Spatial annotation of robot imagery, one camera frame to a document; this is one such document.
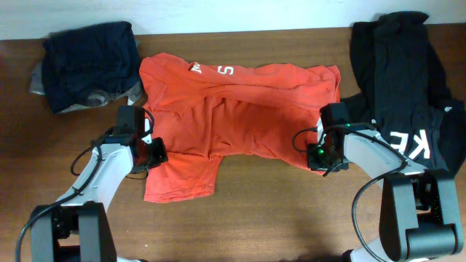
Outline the orange t-shirt with white print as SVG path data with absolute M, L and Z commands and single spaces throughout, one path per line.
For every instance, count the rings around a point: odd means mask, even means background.
M 203 65 L 160 53 L 139 70 L 168 160 L 149 171 L 144 199 L 168 203 L 206 197 L 225 156 L 246 154 L 307 167 L 320 109 L 339 100 L 336 66 L 258 68 Z

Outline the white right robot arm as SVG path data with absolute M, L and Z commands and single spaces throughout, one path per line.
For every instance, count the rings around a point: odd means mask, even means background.
M 446 170 L 429 170 L 390 146 L 366 124 L 341 124 L 318 133 L 307 146 L 308 166 L 328 174 L 354 163 L 369 177 L 352 201 L 352 225 L 360 247 L 343 261 L 432 261 L 462 251 L 457 187 Z M 372 185 L 382 189 L 379 235 L 366 242 L 357 205 Z

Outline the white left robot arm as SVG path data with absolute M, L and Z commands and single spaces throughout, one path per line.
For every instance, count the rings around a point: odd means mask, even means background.
M 66 193 L 31 213 L 33 261 L 116 261 L 107 211 L 120 183 L 130 173 L 147 171 L 168 160 L 161 138 L 122 145 L 101 138 L 81 175 Z

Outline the black t-shirt with white letters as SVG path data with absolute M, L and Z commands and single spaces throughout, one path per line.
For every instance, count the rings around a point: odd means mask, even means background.
M 349 56 L 360 93 L 345 98 L 402 155 L 455 175 L 465 161 L 465 104 L 453 98 L 428 39 L 428 14 L 393 12 L 352 26 Z

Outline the folded navy blue garment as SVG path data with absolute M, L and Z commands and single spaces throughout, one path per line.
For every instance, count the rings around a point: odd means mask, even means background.
M 127 21 L 54 33 L 43 47 L 42 81 L 55 114 L 93 90 L 124 92 L 141 80 L 137 41 Z

